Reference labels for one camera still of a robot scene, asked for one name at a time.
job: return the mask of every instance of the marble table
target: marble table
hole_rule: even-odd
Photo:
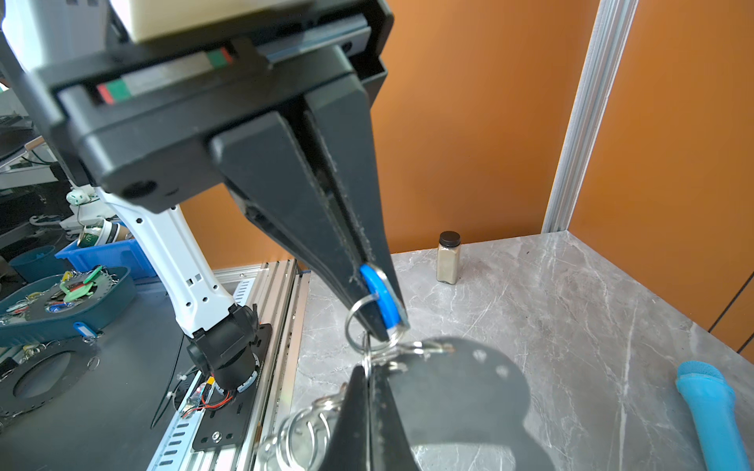
[[[435,280],[435,250],[393,256],[418,340],[470,338],[508,355],[532,391],[525,428],[556,469],[705,466],[674,379],[681,362],[717,366],[737,394],[754,458],[754,365],[568,232],[463,245],[461,279]],[[312,276],[293,394],[298,410],[348,381],[360,360],[343,338],[347,310]],[[414,447],[424,471],[514,469],[476,445]]]

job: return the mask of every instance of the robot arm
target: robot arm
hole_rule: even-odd
[[[196,280],[195,268],[209,271],[195,241],[161,239],[159,221],[185,224],[171,208],[224,182],[244,215],[347,306],[369,294],[365,263],[400,299],[369,116],[392,22],[382,0],[292,2],[140,44],[115,27],[107,50],[29,71],[0,41],[6,76],[71,179],[99,186],[129,225],[146,221],[136,234],[148,234],[140,241],[152,258],[168,243],[189,254],[158,272],[182,303],[176,318],[195,362],[221,386],[253,369],[239,352],[256,313]],[[375,303],[357,318],[388,339]]]

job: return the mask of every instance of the bunch of keys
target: bunch of keys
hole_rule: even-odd
[[[387,277],[370,268],[384,289],[355,303],[345,322],[346,340],[363,356],[361,364],[339,392],[291,415],[263,440],[255,469],[419,471],[411,446],[445,443],[500,445],[510,449],[516,470],[554,469],[523,427],[530,392],[516,364],[462,338],[401,343],[409,329],[405,307]],[[397,310],[392,324],[395,313],[383,314],[389,340],[372,346],[365,333],[356,342],[351,320],[385,293]]]

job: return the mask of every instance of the black table surface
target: black table surface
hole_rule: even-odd
[[[169,406],[149,429],[182,336],[162,285],[140,286],[104,332],[94,371],[0,434],[1,470],[147,468],[173,416]],[[184,343],[176,372],[191,366]]]

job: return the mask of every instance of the light blue microphone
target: light blue microphone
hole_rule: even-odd
[[[736,393],[705,362],[678,367],[676,387],[691,409],[708,471],[751,471],[733,414]]]

